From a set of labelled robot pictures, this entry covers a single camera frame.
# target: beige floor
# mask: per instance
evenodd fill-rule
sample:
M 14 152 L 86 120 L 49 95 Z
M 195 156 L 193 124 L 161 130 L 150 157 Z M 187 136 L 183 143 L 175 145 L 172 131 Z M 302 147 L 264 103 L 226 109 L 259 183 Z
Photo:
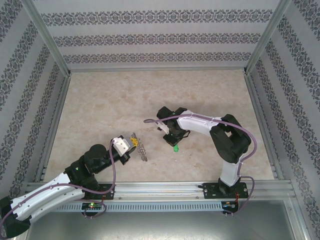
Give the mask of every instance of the beige floor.
M 143 123 L 155 118 L 162 106 L 173 111 L 184 107 L 213 117 L 234 115 L 258 142 L 242 175 L 274 179 L 242 71 L 204 70 L 74 73 L 45 181 L 63 172 L 92 145 L 108 147 L 112 138 L 132 132 L 144 144 L 148 162 L 137 151 L 125 166 L 117 162 L 118 182 L 217 180 L 223 160 L 209 137 L 192 132 L 178 144 L 179 152 L 174 152 L 155 124 Z M 112 168 L 96 178 L 111 181 Z

